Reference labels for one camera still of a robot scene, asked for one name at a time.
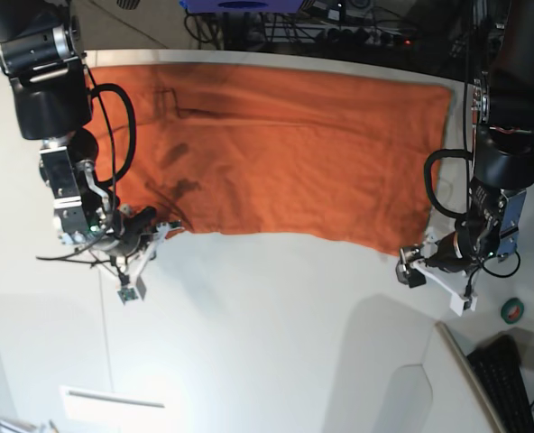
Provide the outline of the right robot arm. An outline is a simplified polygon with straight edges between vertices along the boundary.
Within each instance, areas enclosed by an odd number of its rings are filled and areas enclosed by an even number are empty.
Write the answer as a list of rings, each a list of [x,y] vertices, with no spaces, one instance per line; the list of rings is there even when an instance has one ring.
[[[61,259],[103,253],[126,289],[137,284],[170,224],[154,222],[154,207],[124,211],[116,187],[136,152],[134,107],[120,86],[96,83],[85,57],[69,1],[0,1],[0,70],[13,92],[22,137],[41,142],[41,177],[53,195],[59,239],[75,248]],[[112,161],[110,177],[100,180],[98,143],[87,125],[93,103],[106,92],[124,104],[129,143],[123,164]]]

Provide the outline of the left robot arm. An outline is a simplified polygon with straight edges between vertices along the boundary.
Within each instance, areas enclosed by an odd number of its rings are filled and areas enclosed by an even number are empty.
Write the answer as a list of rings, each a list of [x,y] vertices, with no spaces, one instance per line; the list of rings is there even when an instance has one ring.
[[[398,281],[416,288],[436,277],[433,270],[463,272],[463,298],[474,298],[473,277],[486,264],[518,257],[519,220],[527,189],[534,184],[534,1],[512,1],[497,54],[490,58],[485,36],[476,29],[467,46],[480,45],[467,57],[463,96],[463,146],[432,152],[423,169],[428,201],[455,222],[452,233],[435,242],[430,256],[425,243],[403,246],[396,266]],[[437,199],[432,167],[444,159],[465,164],[463,213]]]

